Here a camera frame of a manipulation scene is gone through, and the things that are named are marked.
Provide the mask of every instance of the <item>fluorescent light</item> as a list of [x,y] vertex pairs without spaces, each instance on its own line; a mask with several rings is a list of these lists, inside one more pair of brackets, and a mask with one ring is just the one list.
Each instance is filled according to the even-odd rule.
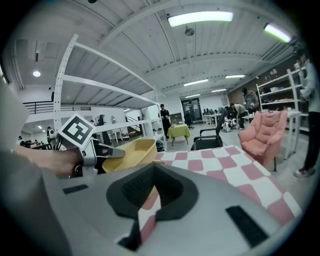
[[289,35],[287,35],[283,31],[281,31],[280,29],[278,29],[275,26],[272,26],[270,24],[266,24],[264,26],[264,31],[280,38],[281,40],[285,41],[286,43],[291,41],[291,37]]
[[185,83],[184,86],[191,86],[191,85],[195,85],[195,84],[199,84],[199,83],[204,83],[204,82],[208,82],[209,79],[204,79],[204,80],[200,80],[200,81],[195,81],[195,82],[189,82],[189,83]]
[[244,78],[245,74],[226,75],[225,78]]
[[41,76],[41,73],[38,70],[36,70],[33,72],[33,75],[37,78]]
[[232,21],[234,14],[227,11],[200,11],[182,14],[168,18],[171,27],[176,27],[182,24],[192,22],[207,22],[207,21]]
[[195,97],[195,96],[199,96],[200,94],[195,94],[195,95],[190,95],[190,96],[187,96],[187,97],[185,97],[186,99],[187,98],[191,98],[191,97]]
[[212,93],[224,92],[224,91],[226,91],[226,90],[227,90],[227,89],[213,90]]

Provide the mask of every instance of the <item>office chair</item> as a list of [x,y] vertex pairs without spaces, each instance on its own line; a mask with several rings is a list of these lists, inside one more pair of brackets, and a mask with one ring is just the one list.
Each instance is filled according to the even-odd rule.
[[189,113],[186,113],[184,115],[184,122],[185,124],[189,127],[189,129],[194,129],[193,126],[191,126],[191,124],[193,123],[192,120],[191,120],[191,116]]
[[[221,108],[221,116],[219,117],[219,120],[217,122],[216,128],[211,129],[203,129],[200,130],[200,136],[195,137],[193,139],[193,145],[191,150],[205,150],[205,149],[214,149],[214,148],[220,148],[223,147],[224,143],[219,135],[221,126],[223,121],[225,120],[225,117],[227,115],[227,110],[224,108]],[[209,136],[202,136],[203,132],[206,131],[215,131],[215,135],[209,135]]]

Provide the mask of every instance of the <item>doorway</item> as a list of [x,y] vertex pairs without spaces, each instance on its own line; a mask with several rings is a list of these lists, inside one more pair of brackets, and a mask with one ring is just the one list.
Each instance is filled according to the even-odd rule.
[[181,103],[184,115],[189,114],[192,121],[202,121],[199,98],[182,100]]

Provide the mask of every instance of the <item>yellow tray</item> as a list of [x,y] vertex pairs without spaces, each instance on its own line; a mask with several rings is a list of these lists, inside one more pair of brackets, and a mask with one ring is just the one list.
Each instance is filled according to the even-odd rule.
[[106,173],[152,163],[158,153],[154,139],[133,140],[123,150],[124,157],[109,158],[103,162],[102,168]]

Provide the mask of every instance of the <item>shoe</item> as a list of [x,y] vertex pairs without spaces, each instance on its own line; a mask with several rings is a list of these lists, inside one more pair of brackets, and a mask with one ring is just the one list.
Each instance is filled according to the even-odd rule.
[[308,170],[306,170],[305,168],[301,168],[299,170],[296,170],[293,175],[296,176],[297,178],[306,178],[306,177],[310,177],[311,175],[313,175],[315,173],[316,169],[309,168]]

